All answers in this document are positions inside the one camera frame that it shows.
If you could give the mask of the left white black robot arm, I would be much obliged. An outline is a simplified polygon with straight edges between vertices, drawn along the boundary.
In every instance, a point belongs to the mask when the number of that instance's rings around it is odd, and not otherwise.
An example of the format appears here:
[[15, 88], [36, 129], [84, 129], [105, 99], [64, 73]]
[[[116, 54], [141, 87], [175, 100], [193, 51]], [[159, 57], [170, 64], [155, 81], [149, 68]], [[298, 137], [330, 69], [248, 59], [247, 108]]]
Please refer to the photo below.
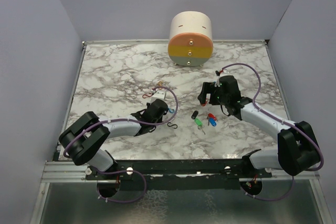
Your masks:
[[115, 175], [117, 163], [108, 151], [101, 149], [105, 140], [150, 133], [162, 122], [167, 111], [168, 105], [160, 99], [132, 113], [128, 119], [111, 123], [102, 123], [104, 119], [89, 111], [61, 133], [59, 143], [75, 165], [87, 163], [98, 169], [102, 178], [110, 179]]

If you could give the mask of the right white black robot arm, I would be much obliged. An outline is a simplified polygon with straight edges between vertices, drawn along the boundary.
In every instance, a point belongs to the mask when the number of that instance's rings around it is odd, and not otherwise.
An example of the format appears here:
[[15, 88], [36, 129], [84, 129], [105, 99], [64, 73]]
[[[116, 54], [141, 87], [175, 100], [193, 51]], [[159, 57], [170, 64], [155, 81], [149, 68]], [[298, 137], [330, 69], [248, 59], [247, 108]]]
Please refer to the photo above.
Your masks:
[[284, 120], [263, 110], [251, 98], [244, 97], [233, 76], [223, 76], [215, 82], [203, 82], [197, 99], [200, 104], [209, 103], [226, 108], [230, 116], [250, 123], [277, 141], [273, 150], [256, 150], [245, 157], [241, 171], [246, 177], [254, 177], [260, 169], [282, 169], [290, 176], [321, 164], [318, 143], [312, 127], [302, 121]]

